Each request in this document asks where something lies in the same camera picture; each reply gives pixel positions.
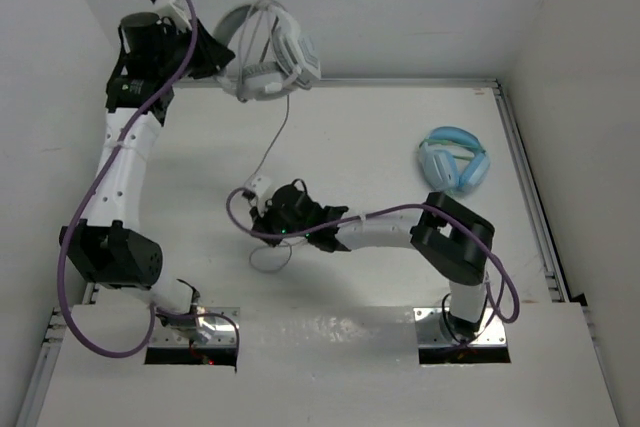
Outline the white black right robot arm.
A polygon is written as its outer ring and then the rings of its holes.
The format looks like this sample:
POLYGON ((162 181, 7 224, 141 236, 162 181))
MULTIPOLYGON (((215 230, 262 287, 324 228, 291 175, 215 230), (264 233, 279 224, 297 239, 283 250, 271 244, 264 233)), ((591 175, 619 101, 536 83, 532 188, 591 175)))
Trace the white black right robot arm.
POLYGON ((444 193, 431 193, 418 208, 362 217, 346 206, 323 206, 307 191, 287 184, 263 200, 247 196, 252 229, 275 247, 302 237, 327 252, 401 248, 418 252, 449 282, 449 309, 441 314, 444 335, 455 343, 473 341, 487 305, 487 253, 495 229, 444 193))

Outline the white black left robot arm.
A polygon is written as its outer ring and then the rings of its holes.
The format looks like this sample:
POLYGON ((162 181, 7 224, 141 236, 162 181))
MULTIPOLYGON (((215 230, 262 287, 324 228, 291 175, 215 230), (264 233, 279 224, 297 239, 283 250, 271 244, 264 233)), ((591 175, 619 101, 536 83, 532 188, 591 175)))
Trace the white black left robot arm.
POLYGON ((174 98, 171 78, 215 74, 234 57, 199 21, 184 14, 140 12, 118 26, 119 57, 106 86, 106 131, 96 178, 74 229, 60 242, 88 282, 152 304, 165 327, 183 336, 202 328, 197 289, 163 269, 160 245, 140 231, 144 178, 174 98))

